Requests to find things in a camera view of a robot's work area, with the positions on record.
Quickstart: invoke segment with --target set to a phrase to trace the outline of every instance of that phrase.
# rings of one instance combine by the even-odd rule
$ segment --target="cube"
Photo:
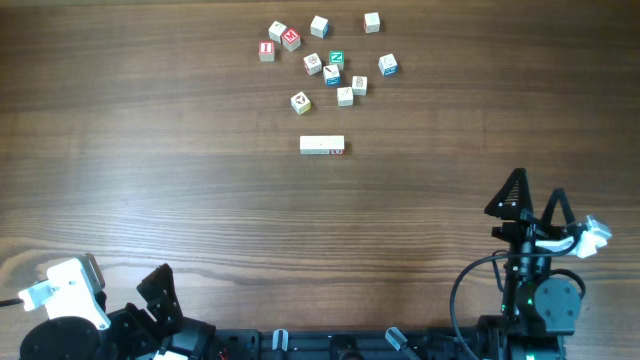
[[[274,21],[269,28],[269,39],[277,41],[278,44],[282,44],[282,34],[287,30],[287,25]]]
[[[325,66],[322,75],[327,86],[340,85],[340,70],[338,70],[337,65]]]
[[[316,16],[311,22],[311,35],[315,35],[319,38],[327,36],[329,31],[329,20]]]
[[[344,51],[329,51],[329,64],[337,65],[338,69],[344,70]]]
[[[322,61],[318,54],[311,54],[302,59],[304,61],[304,68],[307,70],[307,74],[317,74],[322,70]]]
[[[301,155],[344,155],[344,136],[300,136]]]
[[[291,106],[293,106],[293,109],[298,113],[298,115],[302,115],[307,110],[311,109],[311,101],[301,91],[291,98]]]
[[[260,41],[258,55],[260,56],[260,61],[275,61],[276,48],[273,41]]]
[[[351,105],[353,105],[353,91],[351,88],[338,88],[338,106]]]
[[[287,30],[284,34],[282,34],[282,45],[287,48],[289,51],[293,51],[300,46],[300,34],[298,34],[294,29]]]
[[[367,77],[354,76],[351,80],[353,95],[367,95]]]
[[[396,62],[396,58],[393,57],[393,54],[381,57],[380,61],[378,61],[378,67],[384,76],[398,72],[398,63]]]
[[[378,13],[364,14],[364,32],[372,33],[380,31],[380,16]]]

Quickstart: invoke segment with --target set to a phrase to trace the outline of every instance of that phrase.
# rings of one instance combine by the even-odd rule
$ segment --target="wood grain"
[[[447,325],[453,280],[504,244],[482,209],[514,167],[564,187],[615,238],[562,259],[588,295],[572,359],[640,350],[640,11],[634,2],[398,0],[0,10],[0,298],[92,252],[111,310],[168,262],[187,316],[219,327]],[[364,35],[379,11],[383,31]],[[314,15],[331,33],[310,36]],[[260,63],[279,20],[300,50]],[[338,108],[302,57],[344,50]],[[383,78],[380,56],[400,73]],[[298,116],[289,104],[313,102]],[[342,134],[344,157],[298,155]],[[497,313],[490,267],[461,321]],[[0,310],[0,359],[42,312]]]

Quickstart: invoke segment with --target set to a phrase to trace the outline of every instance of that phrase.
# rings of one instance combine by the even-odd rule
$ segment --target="rectangular white block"
[[[300,34],[298,34],[294,29],[287,30],[284,34],[282,34],[282,45],[287,48],[289,51],[293,51],[300,46]]]
[[[318,54],[311,54],[302,59],[304,61],[304,68],[307,70],[307,74],[317,74],[322,70],[322,61]]]
[[[351,88],[338,88],[338,106],[351,105],[353,105],[353,91]]]
[[[300,136],[301,155],[344,155],[344,136]]]
[[[327,86],[340,85],[340,70],[337,65],[327,65],[322,68],[322,76]]]
[[[287,25],[274,21],[269,28],[269,39],[277,41],[278,44],[282,44],[282,34],[287,30]]]
[[[351,80],[353,95],[367,95],[367,77],[354,76]]]
[[[275,61],[276,48],[273,41],[260,41],[258,55],[260,56],[260,61]]]
[[[367,34],[380,31],[380,16],[378,16],[378,13],[364,14],[364,31]]]
[[[384,76],[388,76],[398,72],[398,63],[396,62],[396,58],[393,57],[393,54],[381,57],[380,61],[378,61],[378,67],[380,68],[380,72]]]
[[[319,38],[324,38],[325,36],[327,36],[328,31],[329,20],[320,16],[316,16],[313,18],[313,21],[311,22],[311,35],[315,35]]]
[[[311,100],[301,91],[291,98],[291,106],[298,115],[302,115],[311,109]]]

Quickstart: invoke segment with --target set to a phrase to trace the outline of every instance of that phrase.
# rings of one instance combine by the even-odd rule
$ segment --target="white bracket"
[[[605,247],[608,240],[611,239],[611,230],[602,222],[598,221],[593,215],[587,216],[587,231],[583,231],[580,236],[580,242],[575,249],[568,255],[576,255],[584,259],[598,253],[598,249]],[[560,241],[536,241],[536,246],[551,250],[554,252],[568,249],[573,244],[573,236]]]
[[[95,298],[104,288],[104,279],[93,255],[85,254],[53,266],[47,270],[47,277],[48,280],[18,293],[26,311],[44,305],[49,319],[75,316],[91,321],[98,330],[111,326]]]

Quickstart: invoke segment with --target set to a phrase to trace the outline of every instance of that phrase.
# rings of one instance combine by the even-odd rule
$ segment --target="black cable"
[[[12,306],[12,305],[18,305],[18,304],[24,304],[24,300],[22,300],[22,299],[10,299],[10,300],[1,300],[0,301],[0,307]]]
[[[553,275],[564,275],[570,278],[571,280],[575,281],[576,284],[578,284],[578,286],[580,287],[580,300],[582,300],[584,296],[587,294],[587,286],[584,284],[584,281],[580,276],[578,276],[578,274],[574,273],[573,271],[567,270],[567,269],[555,269],[555,270],[551,270],[550,276],[553,276]]]
[[[507,250],[496,250],[493,252],[493,254],[491,254],[491,256],[496,256],[496,254],[499,252],[503,252],[505,254],[509,253]],[[502,286],[502,279],[500,279],[500,269],[498,268],[498,263],[495,260],[491,260],[491,263],[493,264],[493,272],[496,274],[496,282],[498,283],[498,290],[500,290],[500,292],[503,293],[504,287]]]
[[[458,275],[458,278],[456,279],[456,281],[453,283],[453,288],[451,289],[451,297],[449,298],[449,313],[451,315],[451,324],[453,326],[453,331],[456,333],[456,336],[460,340],[459,342],[460,342],[460,344],[462,344],[462,348],[467,352],[467,354],[471,357],[471,359],[480,360],[480,359],[478,359],[476,354],[473,353],[473,351],[471,350],[471,348],[469,347],[467,342],[464,341],[464,338],[462,337],[462,333],[460,332],[460,326],[458,325],[458,319],[456,319],[456,293],[458,292],[458,287],[460,286],[460,283],[462,282],[462,279],[469,272],[471,272],[471,270],[473,270],[475,267],[477,267],[478,265],[482,265],[484,263],[488,263],[489,261],[502,260],[502,259],[517,259],[517,258],[522,258],[522,257],[525,257],[525,256],[540,258],[540,257],[557,257],[557,256],[567,255],[568,253],[573,251],[573,249],[575,249],[578,246],[578,242],[579,242],[578,236],[574,235],[573,238],[574,238],[573,244],[571,244],[571,246],[569,246],[568,248],[566,248],[566,249],[564,249],[562,251],[557,251],[557,252],[547,253],[547,254],[530,254],[530,253],[526,253],[526,254],[508,254],[508,255],[498,255],[498,256],[487,256],[485,258],[482,258],[482,259],[479,259],[479,260],[476,260],[476,261],[472,262],[469,266],[467,266],[466,268],[464,268],[464,270],[462,270],[460,275]]]

